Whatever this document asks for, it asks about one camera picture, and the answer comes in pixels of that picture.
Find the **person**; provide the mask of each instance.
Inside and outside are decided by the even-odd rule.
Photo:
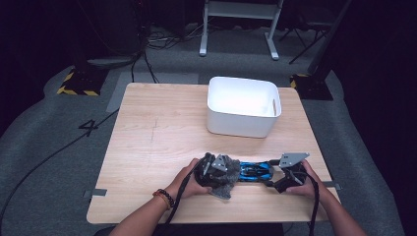
[[[198,161],[198,159],[194,158],[188,166],[181,169],[172,183],[163,190],[167,196],[172,199],[176,199],[178,189],[183,179],[193,169]],[[328,220],[331,223],[334,234],[342,236],[366,235],[365,231],[356,222],[356,220],[353,219],[353,217],[340,204],[336,197],[328,190],[328,188],[326,188],[319,176],[310,166],[309,162],[307,160],[303,160],[302,164],[307,173],[311,175],[319,184],[320,203],[328,214]],[[192,174],[181,198],[185,199],[194,195],[208,194],[210,191],[211,187],[202,187],[199,185],[194,178],[194,174]],[[306,196],[312,199],[315,197],[314,187],[309,178],[306,179],[303,186],[290,187],[286,190],[286,192],[293,195]],[[156,192],[156,194],[153,194],[152,199],[117,224],[117,226],[110,232],[110,236],[152,235],[157,223],[167,208],[169,208],[169,200],[167,197],[160,192]]]

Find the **white plastic container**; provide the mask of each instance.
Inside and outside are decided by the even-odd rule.
[[[265,138],[281,102],[271,82],[214,77],[208,84],[208,130],[215,134]]]

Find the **white metal stand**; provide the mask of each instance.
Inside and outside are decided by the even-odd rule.
[[[276,52],[272,37],[275,32],[279,14],[281,13],[282,2],[283,0],[278,0],[276,5],[266,5],[206,0],[203,36],[202,43],[200,44],[200,56],[207,55],[209,16],[213,16],[272,20],[269,32],[265,33],[265,38],[267,40],[270,56],[273,60],[278,60],[279,56]]]

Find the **wooden tabletop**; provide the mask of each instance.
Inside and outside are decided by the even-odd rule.
[[[266,161],[284,152],[308,152],[323,181],[331,181],[299,96],[279,88],[282,113],[264,139],[212,134],[206,126],[208,86],[129,84],[93,196],[90,223],[118,223],[170,184],[182,167],[206,152],[241,161]],[[275,179],[282,172],[276,169]],[[334,188],[330,189],[336,196]],[[313,200],[279,194],[260,183],[237,183],[230,200],[212,195],[181,201],[172,223],[310,221]],[[160,220],[164,222],[168,211]],[[327,220],[320,207],[317,220]]]

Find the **beaded bracelet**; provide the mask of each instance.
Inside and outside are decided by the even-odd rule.
[[[167,199],[166,203],[168,204],[168,209],[174,207],[174,200],[171,198],[171,196],[169,196],[169,194],[162,189],[158,189],[156,192],[153,193],[154,196],[160,196],[162,197],[164,200],[165,198]]]

